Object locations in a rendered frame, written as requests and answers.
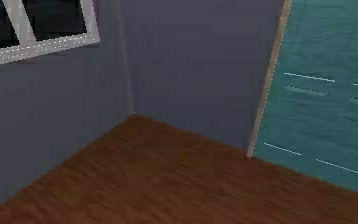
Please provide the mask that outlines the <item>teal room door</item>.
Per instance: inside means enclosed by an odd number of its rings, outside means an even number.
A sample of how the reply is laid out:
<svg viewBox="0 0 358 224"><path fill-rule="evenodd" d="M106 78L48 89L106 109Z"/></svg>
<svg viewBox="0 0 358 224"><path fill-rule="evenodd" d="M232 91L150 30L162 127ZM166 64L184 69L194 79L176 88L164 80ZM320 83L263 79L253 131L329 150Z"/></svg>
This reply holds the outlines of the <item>teal room door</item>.
<svg viewBox="0 0 358 224"><path fill-rule="evenodd" d="M248 154L358 193L358 0L284 0Z"/></svg>

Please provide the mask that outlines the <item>white framed window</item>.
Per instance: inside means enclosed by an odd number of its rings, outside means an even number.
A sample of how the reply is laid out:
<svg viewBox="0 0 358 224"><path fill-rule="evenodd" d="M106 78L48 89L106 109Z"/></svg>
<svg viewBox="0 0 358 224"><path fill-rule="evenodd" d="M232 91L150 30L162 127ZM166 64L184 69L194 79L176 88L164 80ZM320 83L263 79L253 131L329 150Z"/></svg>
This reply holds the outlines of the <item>white framed window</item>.
<svg viewBox="0 0 358 224"><path fill-rule="evenodd" d="M0 0L0 65L100 41L97 0Z"/></svg>

